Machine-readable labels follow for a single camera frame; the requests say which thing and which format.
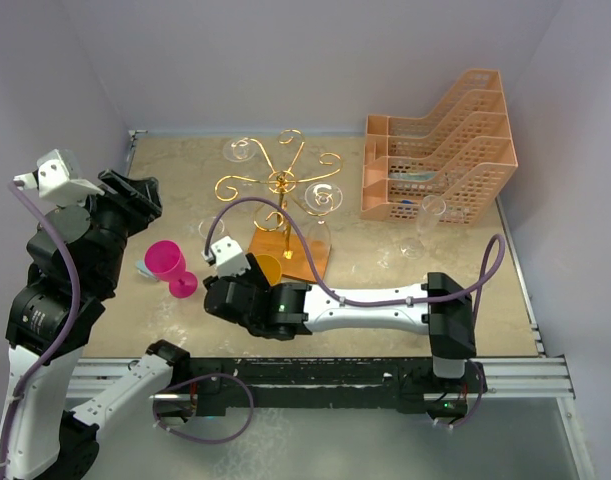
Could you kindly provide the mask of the clear wine glass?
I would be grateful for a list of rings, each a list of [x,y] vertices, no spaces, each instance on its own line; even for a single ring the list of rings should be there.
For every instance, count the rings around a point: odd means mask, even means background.
[[[332,240],[326,217],[342,205],[342,189],[334,183],[318,182],[307,188],[304,198],[307,211],[312,216],[312,222],[306,232],[308,245],[313,254],[327,259]]]
[[[233,163],[247,162],[254,158],[257,152],[257,143],[247,136],[227,140],[222,149],[224,158]]]

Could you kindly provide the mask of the clear wine glass front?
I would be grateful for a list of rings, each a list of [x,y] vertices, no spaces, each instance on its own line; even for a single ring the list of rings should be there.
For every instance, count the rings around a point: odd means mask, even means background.
[[[222,149],[224,158],[233,163],[247,162],[254,158],[257,152],[257,143],[247,136],[227,140]]]

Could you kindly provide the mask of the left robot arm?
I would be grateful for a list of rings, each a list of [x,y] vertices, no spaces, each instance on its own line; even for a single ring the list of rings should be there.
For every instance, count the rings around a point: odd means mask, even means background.
[[[191,378],[189,353],[167,341],[101,394],[66,408],[73,371],[115,295],[128,239],[162,213],[159,184],[103,171],[80,198],[38,213],[26,286],[7,323],[10,372],[0,424],[0,479],[80,479],[133,407]]]

